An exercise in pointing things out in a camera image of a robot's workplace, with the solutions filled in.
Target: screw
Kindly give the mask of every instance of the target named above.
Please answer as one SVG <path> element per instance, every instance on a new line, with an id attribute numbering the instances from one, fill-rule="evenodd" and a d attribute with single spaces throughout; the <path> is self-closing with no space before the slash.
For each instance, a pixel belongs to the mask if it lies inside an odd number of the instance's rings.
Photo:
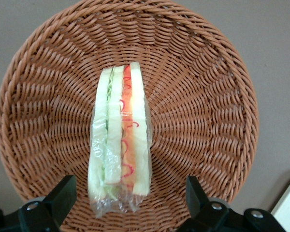
<path id="1" fill-rule="evenodd" d="M 38 204 L 39 204 L 38 202 L 35 202 L 35 203 L 28 205 L 27 210 L 31 210 L 31 209 L 36 208 L 38 206 Z"/>
<path id="2" fill-rule="evenodd" d="M 251 211 L 251 214 L 255 217 L 255 218 L 263 218 L 263 214 L 257 210 L 253 210 Z"/>
<path id="3" fill-rule="evenodd" d="M 216 210 L 221 210 L 222 206 L 219 203 L 212 203 L 212 208 Z"/>

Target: wicker basket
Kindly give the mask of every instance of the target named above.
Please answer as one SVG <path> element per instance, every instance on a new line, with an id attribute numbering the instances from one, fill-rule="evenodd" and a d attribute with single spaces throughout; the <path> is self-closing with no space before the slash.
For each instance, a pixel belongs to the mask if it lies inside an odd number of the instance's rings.
<path id="1" fill-rule="evenodd" d="M 103 68 L 139 61 L 154 129 L 150 195 L 137 213 L 95 219 L 87 198 L 89 124 Z M 67 174 L 77 202 L 63 231 L 173 231 L 187 175 L 231 201 L 256 152 L 258 111 L 244 63 L 201 16 L 167 0 L 86 0 L 38 27 L 0 90 L 0 154 L 22 199 Z"/>

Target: plastic wrap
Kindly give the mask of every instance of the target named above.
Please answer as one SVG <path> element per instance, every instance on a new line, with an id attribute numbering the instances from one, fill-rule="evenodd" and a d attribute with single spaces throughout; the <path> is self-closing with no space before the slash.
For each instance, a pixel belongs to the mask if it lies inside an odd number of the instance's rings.
<path id="1" fill-rule="evenodd" d="M 90 126 L 88 167 L 88 195 L 97 218 L 107 212 L 135 212 L 149 194 L 151 143 L 138 63 L 103 70 Z"/>

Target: black clamp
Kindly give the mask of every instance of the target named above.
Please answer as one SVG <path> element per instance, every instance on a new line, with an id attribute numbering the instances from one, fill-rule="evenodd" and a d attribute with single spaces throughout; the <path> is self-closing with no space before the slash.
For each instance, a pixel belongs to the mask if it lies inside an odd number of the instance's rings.
<path id="1" fill-rule="evenodd" d="M 265 210 L 247 209 L 240 215 L 220 202 L 210 202 L 194 176 L 187 177 L 186 202 L 191 218 L 177 232 L 285 232 Z"/>
<path id="2" fill-rule="evenodd" d="M 0 210 L 0 232 L 59 232 L 75 202 L 76 178 L 67 175 L 44 200 L 27 203 L 6 216 Z"/>

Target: woven basket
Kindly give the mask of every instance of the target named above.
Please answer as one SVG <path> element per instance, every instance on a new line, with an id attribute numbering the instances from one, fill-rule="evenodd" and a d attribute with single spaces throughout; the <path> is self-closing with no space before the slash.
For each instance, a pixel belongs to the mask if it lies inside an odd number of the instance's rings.
<path id="1" fill-rule="evenodd" d="M 95 219 L 89 125 L 103 68 L 138 61 L 151 109 L 153 177 L 136 213 Z M 187 175 L 231 201 L 256 152 L 258 112 L 244 63 L 201 16 L 167 0 L 87 0 L 38 27 L 0 90 L 0 154 L 22 199 L 77 177 L 63 231 L 173 231 L 189 217 Z"/>

